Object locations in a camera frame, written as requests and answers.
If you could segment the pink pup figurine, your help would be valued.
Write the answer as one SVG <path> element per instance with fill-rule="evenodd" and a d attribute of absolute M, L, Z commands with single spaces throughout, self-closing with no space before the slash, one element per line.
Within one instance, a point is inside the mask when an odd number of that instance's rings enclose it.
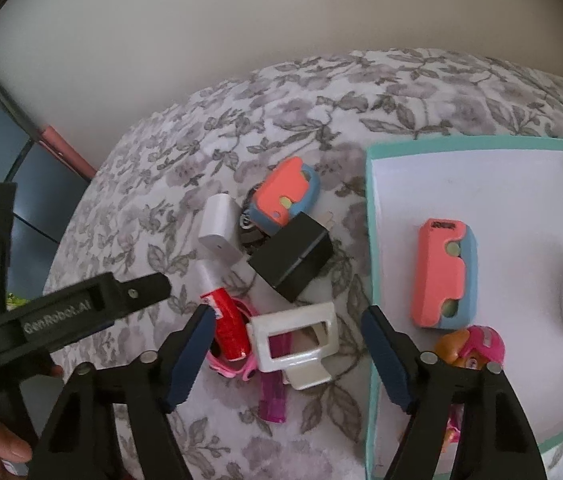
<path fill-rule="evenodd" d="M 446 364 L 481 370 L 490 362 L 503 365 L 506 349 L 503 338 L 494 328 L 472 325 L 442 336 L 435 344 L 434 352 Z M 451 444 L 459 441 L 463 416 L 463 404 L 453 404 L 449 409 L 442 444 L 443 453 Z"/>

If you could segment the pink plastic glasses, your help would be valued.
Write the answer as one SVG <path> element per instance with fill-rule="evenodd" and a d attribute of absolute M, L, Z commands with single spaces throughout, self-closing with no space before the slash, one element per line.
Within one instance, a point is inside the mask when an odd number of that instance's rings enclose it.
<path fill-rule="evenodd" d="M 233 298 L 234 303 L 240 314 L 242 321 L 247 325 L 252 318 L 252 315 L 257 315 L 258 312 L 252 309 L 249 304 L 245 304 L 238 298 Z M 249 382 L 258 371 L 257 358 L 254 352 L 250 351 L 246 358 L 239 361 L 228 361 L 216 340 L 212 341 L 210 350 L 207 352 L 206 360 L 211 368 L 216 373 L 219 373 L 225 378 L 233 379 L 239 378 L 243 382 Z"/>

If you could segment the coral blue toy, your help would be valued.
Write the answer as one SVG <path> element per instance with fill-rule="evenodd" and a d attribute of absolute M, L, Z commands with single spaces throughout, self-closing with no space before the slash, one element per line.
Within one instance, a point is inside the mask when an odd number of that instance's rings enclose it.
<path fill-rule="evenodd" d="M 418 327 L 460 330 L 477 314 L 478 244 L 468 224 L 428 219 L 418 231 L 411 319 Z"/>
<path fill-rule="evenodd" d="M 321 180 L 316 171 L 298 156 L 286 158 L 252 195 L 249 217 L 269 236 L 276 234 L 300 212 L 315 205 Z"/>

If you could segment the magenta plastic piece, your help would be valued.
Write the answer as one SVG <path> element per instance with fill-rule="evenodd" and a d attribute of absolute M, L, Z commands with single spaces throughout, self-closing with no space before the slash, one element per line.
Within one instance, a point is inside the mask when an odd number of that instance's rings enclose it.
<path fill-rule="evenodd" d="M 291 333 L 271 337 L 268 345 L 273 359 L 287 356 L 291 350 Z M 286 386 L 281 370 L 260 373 L 259 417 L 274 424 L 286 422 Z"/>

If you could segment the white rectangular frame clip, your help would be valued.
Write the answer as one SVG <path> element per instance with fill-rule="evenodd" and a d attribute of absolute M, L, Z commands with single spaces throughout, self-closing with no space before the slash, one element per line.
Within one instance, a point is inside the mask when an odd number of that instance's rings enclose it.
<path fill-rule="evenodd" d="M 254 316 L 247 330 L 261 372 L 282 372 L 298 391 L 332 381 L 324 365 L 324 359 L 339 351 L 339 324 L 331 301 Z"/>

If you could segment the red white tube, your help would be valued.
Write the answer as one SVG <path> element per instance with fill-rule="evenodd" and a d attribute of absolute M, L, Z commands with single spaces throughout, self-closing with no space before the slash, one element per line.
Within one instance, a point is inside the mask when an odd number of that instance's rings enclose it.
<path fill-rule="evenodd" d="M 251 352 L 245 318 L 222 282 L 220 269 L 210 259 L 197 263 L 200 300 L 208 304 L 216 316 L 216 343 L 228 362 L 246 359 Z"/>

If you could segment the white small charger cube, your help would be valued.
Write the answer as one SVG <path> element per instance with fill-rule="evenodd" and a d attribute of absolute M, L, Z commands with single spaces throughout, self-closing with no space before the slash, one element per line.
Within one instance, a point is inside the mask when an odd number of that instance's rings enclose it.
<path fill-rule="evenodd" d="M 242 260 L 238 240 L 240 208 L 226 193 L 210 196 L 204 204 L 199 229 L 199 243 L 227 266 Z"/>

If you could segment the black toy car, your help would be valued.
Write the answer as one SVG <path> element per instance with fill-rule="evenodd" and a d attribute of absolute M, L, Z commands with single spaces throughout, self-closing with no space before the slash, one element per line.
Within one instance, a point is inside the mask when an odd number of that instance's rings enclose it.
<path fill-rule="evenodd" d="M 264 233 L 258 226 L 252 222 L 250 218 L 250 204 L 254 193 L 260 188 L 260 185 L 254 185 L 248 191 L 238 221 L 238 239 L 242 244 L 242 248 L 247 254 L 252 254 L 256 249 L 261 247 L 267 240 L 268 234 Z"/>

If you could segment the black power adapter block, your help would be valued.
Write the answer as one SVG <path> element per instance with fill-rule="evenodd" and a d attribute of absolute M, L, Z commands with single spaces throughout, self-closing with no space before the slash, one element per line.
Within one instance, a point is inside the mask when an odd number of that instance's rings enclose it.
<path fill-rule="evenodd" d="M 283 299 L 295 302 L 332 255 L 328 230 L 300 212 L 257 249 L 248 264 Z"/>

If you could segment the floral grey white blanket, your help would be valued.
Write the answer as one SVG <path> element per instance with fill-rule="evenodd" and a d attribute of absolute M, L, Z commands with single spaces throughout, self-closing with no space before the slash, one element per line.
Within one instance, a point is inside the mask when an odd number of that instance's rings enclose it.
<path fill-rule="evenodd" d="M 257 70 L 193 94 L 133 126 L 80 201 L 47 290 L 111 272 L 166 274 L 168 300 L 58 352 L 72 370 L 111 367 L 160 347 L 198 302 L 204 203 L 242 200 L 299 156 L 321 179 L 332 258 L 300 297 L 332 301 L 340 349 L 332 382 L 288 396 L 286 422 L 260 419 L 259 385 L 201 370 L 170 424 L 197 479 L 363 477 L 369 359 L 359 316 L 370 294 L 365 158 L 370 145 L 454 134 L 563 139 L 563 78 L 495 58 L 390 49 L 317 56 Z"/>

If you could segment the pink bed frame edge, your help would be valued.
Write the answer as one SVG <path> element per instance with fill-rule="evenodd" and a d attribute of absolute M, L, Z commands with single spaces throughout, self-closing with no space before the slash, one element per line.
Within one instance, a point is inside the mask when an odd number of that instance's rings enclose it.
<path fill-rule="evenodd" d="M 40 143 L 80 177 L 88 181 L 95 177 L 96 169 L 52 126 L 47 126 L 41 132 Z"/>

